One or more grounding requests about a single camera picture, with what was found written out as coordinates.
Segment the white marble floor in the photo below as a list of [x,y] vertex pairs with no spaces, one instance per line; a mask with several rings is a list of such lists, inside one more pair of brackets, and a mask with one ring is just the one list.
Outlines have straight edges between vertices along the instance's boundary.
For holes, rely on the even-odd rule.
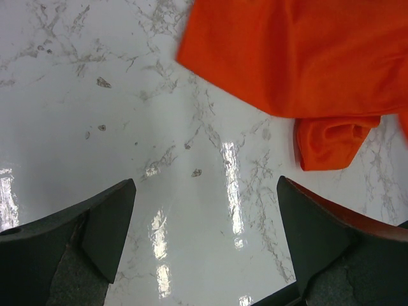
[[191,5],[0,1],[0,228],[134,178],[108,306],[248,306],[293,282],[280,175],[375,219],[408,219],[408,151],[393,117],[348,169],[301,171],[292,120],[173,60]]

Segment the orange fabric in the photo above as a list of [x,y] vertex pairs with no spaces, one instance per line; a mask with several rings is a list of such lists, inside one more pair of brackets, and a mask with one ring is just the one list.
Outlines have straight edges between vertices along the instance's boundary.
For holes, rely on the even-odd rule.
[[177,55],[300,120],[304,170],[344,168],[379,116],[408,111],[407,0],[196,0]]

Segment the floor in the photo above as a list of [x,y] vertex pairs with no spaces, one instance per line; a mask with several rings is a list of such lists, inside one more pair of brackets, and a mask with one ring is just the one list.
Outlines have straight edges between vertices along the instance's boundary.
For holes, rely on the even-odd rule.
[[408,219],[408,151],[392,116],[348,169],[301,171],[292,120],[173,60],[191,4],[0,2],[0,229],[133,178],[107,306],[248,306],[293,282],[281,175],[375,219]]

